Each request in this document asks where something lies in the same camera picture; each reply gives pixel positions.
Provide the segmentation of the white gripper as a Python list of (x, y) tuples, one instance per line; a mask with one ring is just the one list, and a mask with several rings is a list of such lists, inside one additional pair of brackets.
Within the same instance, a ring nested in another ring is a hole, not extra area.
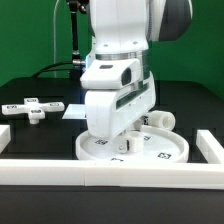
[[(143, 81), (142, 93), (128, 100), (128, 92), (134, 93), (130, 86), (118, 91), (89, 90), (86, 93), (86, 119), (92, 136), (100, 139), (115, 138), (153, 108), (156, 101), (153, 75)], [(130, 131), (126, 139), (118, 146), (121, 154), (143, 150), (142, 132)]]

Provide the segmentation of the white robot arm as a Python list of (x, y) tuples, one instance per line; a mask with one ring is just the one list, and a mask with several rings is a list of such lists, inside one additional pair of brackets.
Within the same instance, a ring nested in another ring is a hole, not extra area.
[(125, 153), (141, 136), (156, 101), (149, 43), (179, 39), (192, 16), (191, 0), (90, 0), (93, 43), (81, 84), (92, 138)]

